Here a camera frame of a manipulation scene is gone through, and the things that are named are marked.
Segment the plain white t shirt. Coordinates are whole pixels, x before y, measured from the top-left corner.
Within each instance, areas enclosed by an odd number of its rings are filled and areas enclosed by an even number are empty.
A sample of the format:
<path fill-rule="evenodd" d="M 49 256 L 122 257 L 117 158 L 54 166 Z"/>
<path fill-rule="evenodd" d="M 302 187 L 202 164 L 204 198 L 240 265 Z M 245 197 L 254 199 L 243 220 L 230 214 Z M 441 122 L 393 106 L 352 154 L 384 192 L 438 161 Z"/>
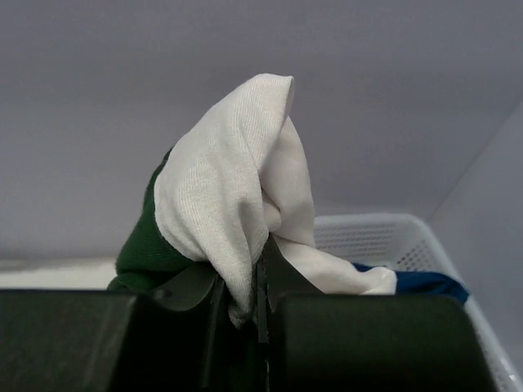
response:
<path fill-rule="evenodd" d="M 183 256 L 212 264 L 236 326 L 252 317 L 253 273 L 269 239 L 324 293 L 396 291 L 392 270 L 360 272 L 316 247 L 306 155 L 289 117 L 293 94 L 290 76 L 250 78 L 174 145 L 154 183 L 159 232 Z"/>

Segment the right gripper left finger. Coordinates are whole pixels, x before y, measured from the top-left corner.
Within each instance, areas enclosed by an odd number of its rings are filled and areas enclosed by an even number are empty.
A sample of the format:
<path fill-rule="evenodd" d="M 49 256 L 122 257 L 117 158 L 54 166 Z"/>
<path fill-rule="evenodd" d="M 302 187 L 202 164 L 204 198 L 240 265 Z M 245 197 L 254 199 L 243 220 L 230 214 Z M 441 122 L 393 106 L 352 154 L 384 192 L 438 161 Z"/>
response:
<path fill-rule="evenodd" d="M 5 289 L 4 391 L 222 391 L 223 280 L 197 264 L 147 293 Z"/>

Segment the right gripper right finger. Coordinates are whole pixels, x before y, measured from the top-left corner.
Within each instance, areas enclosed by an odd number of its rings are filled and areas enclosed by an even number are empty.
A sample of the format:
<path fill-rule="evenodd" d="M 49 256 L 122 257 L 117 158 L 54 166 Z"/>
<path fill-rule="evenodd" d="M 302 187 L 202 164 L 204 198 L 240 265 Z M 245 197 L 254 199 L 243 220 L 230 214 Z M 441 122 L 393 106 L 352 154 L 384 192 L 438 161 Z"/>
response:
<path fill-rule="evenodd" d="M 268 391 L 499 391 L 454 298 L 323 294 L 274 239 L 257 266 Z"/>

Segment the dark green t shirt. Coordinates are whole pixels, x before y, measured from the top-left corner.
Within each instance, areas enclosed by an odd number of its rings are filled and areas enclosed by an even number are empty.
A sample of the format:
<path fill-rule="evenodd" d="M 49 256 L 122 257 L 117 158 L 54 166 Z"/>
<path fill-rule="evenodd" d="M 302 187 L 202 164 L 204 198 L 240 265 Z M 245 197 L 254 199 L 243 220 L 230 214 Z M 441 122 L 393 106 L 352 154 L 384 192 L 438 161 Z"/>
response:
<path fill-rule="evenodd" d="M 154 217 L 154 184 L 168 157 L 152 173 L 140 217 L 116 258 L 109 291 L 150 292 L 194 264 L 161 235 Z"/>

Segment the blue t shirt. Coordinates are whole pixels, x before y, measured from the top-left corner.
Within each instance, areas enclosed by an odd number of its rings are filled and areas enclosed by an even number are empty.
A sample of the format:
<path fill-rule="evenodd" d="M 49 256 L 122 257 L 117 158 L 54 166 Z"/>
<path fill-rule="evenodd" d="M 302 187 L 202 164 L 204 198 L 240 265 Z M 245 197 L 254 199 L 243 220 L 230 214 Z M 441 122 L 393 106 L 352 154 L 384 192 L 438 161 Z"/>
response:
<path fill-rule="evenodd" d="M 394 295 L 449 296 L 461 305 L 469 299 L 469 291 L 450 276 L 430 271 L 399 271 L 396 273 Z"/>

